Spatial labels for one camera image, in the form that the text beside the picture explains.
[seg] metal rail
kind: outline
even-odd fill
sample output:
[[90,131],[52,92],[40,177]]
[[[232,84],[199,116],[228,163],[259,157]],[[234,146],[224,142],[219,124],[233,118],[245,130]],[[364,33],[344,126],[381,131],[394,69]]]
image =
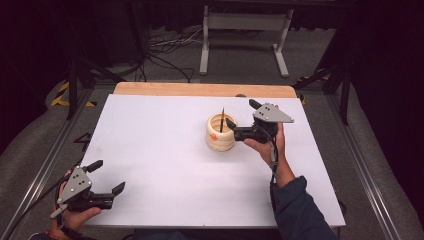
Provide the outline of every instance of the metal rail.
[[40,170],[38,171],[37,175],[35,176],[34,180],[30,184],[30,187],[25,194],[24,198],[22,199],[21,204],[19,205],[18,209],[15,212],[15,215],[12,217],[11,221],[9,222],[9,225],[7,226],[5,232],[1,236],[1,240],[9,240],[9,239],[15,239],[18,236],[18,233],[20,232],[20,229],[22,228],[22,222],[26,221],[26,218],[22,219],[22,222],[20,225],[15,229],[13,233],[12,226],[17,222],[17,220],[20,218],[20,216],[26,211],[26,209],[40,196],[41,192],[43,191],[43,188],[53,170],[53,167],[56,165],[58,161],[58,157],[61,153],[61,150],[69,136],[69,133],[71,132],[73,126],[75,125],[76,121],[78,120],[81,112],[84,109],[85,103],[88,101],[89,97],[91,96],[91,93],[93,92],[92,89],[84,89],[82,90],[81,97],[78,103],[77,111],[75,112],[74,116],[65,121],[62,129],[60,130],[60,133],[58,137],[56,138],[56,141],[54,142],[50,152],[48,153],[46,160],[44,161],[43,165],[41,166]]
[[387,211],[386,204],[384,203],[383,196],[378,188],[377,184],[373,180],[368,167],[365,163],[364,158],[359,150],[359,147],[355,141],[355,138],[350,131],[349,126],[344,125],[339,115],[339,106],[337,99],[334,95],[327,95],[327,102],[331,108],[332,114],[337,120],[337,125],[343,133],[347,145],[352,153],[354,159],[355,169],[358,173],[359,179],[361,180],[362,186],[368,196],[368,200],[371,203],[374,213],[377,216],[377,220],[380,223],[381,229],[383,230],[386,239],[397,240],[401,239],[396,227]]

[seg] wooden cup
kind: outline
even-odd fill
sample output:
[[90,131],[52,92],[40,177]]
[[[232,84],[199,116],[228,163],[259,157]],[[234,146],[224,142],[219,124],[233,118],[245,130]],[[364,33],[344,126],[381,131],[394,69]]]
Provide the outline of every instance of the wooden cup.
[[206,142],[211,149],[223,152],[230,150],[235,144],[234,132],[227,126],[225,119],[230,119],[236,125],[237,121],[230,114],[224,113],[222,132],[220,132],[221,116],[221,113],[217,113],[209,117],[206,123]]

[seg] black metal frame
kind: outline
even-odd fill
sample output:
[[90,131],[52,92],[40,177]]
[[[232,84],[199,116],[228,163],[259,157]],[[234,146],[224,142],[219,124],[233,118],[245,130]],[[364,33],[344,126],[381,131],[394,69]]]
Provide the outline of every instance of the black metal frame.
[[[274,7],[283,7],[290,9],[311,9],[311,10],[320,10],[320,9],[331,9],[335,11],[356,11],[359,6],[354,4],[356,1],[352,2],[333,2],[333,1],[289,1],[289,0],[133,0],[133,1],[122,1],[123,4],[126,4],[126,12],[128,15],[128,20],[130,23],[130,28],[133,35],[133,41],[136,44],[136,48],[139,51],[139,54],[142,53],[141,40],[139,38],[137,24],[135,22],[133,4],[138,3],[156,3],[156,4],[188,4],[188,5],[225,5],[225,6],[255,6],[255,7],[264,7],[264,8],[274,8]],[[72,23],[69,20],[66,9],[62,1],[53,1],[45,0],[45,4],[51,12],[51,15],[54,21],[57,22],[58,27],[60,28],[62,35],[64,37],[65,49],[68,62],[69,62],[69,86],[70,86],[70,107],[68,118],[72,118],[74,113],[77,110],[77,101],[78,101],[78,90],[77,90],[77,79],[80,80],[83,88],[93,88],[96,84],[93,74],[90,72],[91,69],[95,69],[104,76],[112,79],[115,82],[124,82],[126,80],[117,76],[116,74],[110,72],[104,67],[97,65],[96,63],[90,61],[84,53],[81,51],[81,46],[79,45],[77,33],[73,30]],[[314,76],[308,78],[302,83],[298,83],[293,87],[298,90],[302,87],[320,79],[323,74],[327,75],[328,73],[334,73],[340,71],[340,66],[330,67],[326,70],[323,70],[319,73],[316,73]],[[334,93],[334,86],[336,89],[338,87],[337,83],[340,81],[339,78],[330,76],[329,81],[326,86],[323,88],[325,93]],[[346,72],[346,78],[343,80],[343,96],[342,96],[342,108],[341,115],[344,119],[344,122],[347,124],[346,113],[347,113],[347,97],[349,93],[349,83],[350,83],[350,74]]]

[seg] wooden table edge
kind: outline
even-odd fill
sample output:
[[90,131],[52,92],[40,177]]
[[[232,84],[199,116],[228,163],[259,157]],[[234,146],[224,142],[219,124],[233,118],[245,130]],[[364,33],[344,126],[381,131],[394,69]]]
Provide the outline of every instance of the wooden table edge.
[[297,98],[291,86],[206,83],[121,82],[116,85],[113,94]]

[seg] wrist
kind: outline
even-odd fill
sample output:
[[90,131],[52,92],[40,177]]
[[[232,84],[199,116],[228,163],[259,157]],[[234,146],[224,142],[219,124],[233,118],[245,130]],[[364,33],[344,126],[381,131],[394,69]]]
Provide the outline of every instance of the wrist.
[[278,178],[276,178],[278,187],[284,187],[287,183],[295,179],[293,171],[285,158],[280,158],[275,174],[278,176]]
[[65,235],[65,233],[63,233],[59,229],[47,229],[45,231],[45,234],[51,239],[55,240],[71,240],[68,236]]

